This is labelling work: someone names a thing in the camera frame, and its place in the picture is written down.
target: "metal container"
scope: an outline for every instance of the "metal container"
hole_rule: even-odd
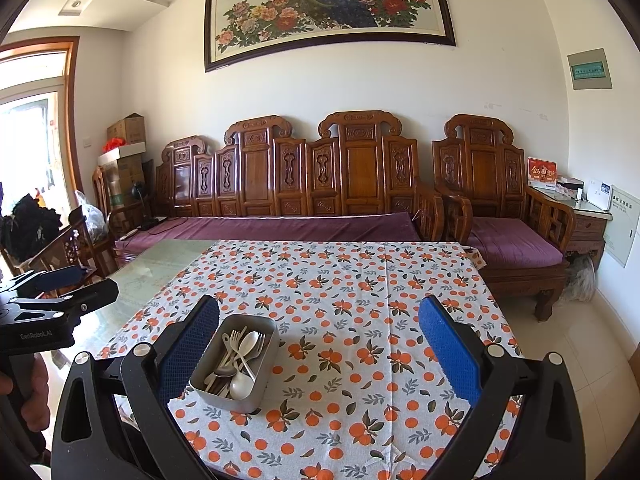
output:
[[[226,397],[220,397],[209,392],[205,392],[205,377],[209,375],[214,368],[220,364],[220,359],[226,353],[225,344],[222,341],[222,335],[231,334],[233,330],[241,331],[246,327],[246,334],[255,330],[266,336],[264,349],[260,357],[251,361],[251,370],[255,374],[255,384],[251,393],[244,399],[235,400]],[[190,383],[198,395],[211,406],[227,410],[228,412],[251,413],[260,405],[264,389],[271,377],[271,369],[276,359],[278,347],[280,345],[280,334],[276,323],[269,317],[248,316],[244,314],[231,314],[226,316],[223,322],[216,330],[213,339],[204,351],[198,365],[195,367],[191,375]]]

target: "black fan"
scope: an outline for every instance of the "black fan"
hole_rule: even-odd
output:
[[[160,222],[157,218],[151,217],[146,214],[146,186],[144,182],[134,182],[131,187],[131,195],[133,198],[142,202],[142,224],[138,227],[139,231],[149,231],[149,229],[156,227]]]

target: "human hand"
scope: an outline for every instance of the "human hand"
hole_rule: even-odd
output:
[[[23,404],[20,413],[31,431],[43,431],[49,427],[51,412],[47,405],[49,399],[49,373],[40,354],[36,354],[31,373],[33,393]],[[0,373],[0,395],[8,395],[14,388],[12,380]]]

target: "glass door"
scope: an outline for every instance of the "glass door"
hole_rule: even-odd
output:
[[[60,149],[62,91],[60,85],[0,99],[2,215],[26,194],[39,193],[66,223],[74,198],[65,183],[66,153]]]

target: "wooden door frame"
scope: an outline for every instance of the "wooden door frame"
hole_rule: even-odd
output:
[[[65,151],[69,161],[69,179],[74,190],[83,192],[82,177],[78,164],[78,146],[76,145],[76,126],[74,121],[74,90],[76,85],[76,59],[80,36],[51,36],[49,38],[31,38],[0,45],[0,62],[17,57],[44,54],[46,52],[66,52],[65,63]]]

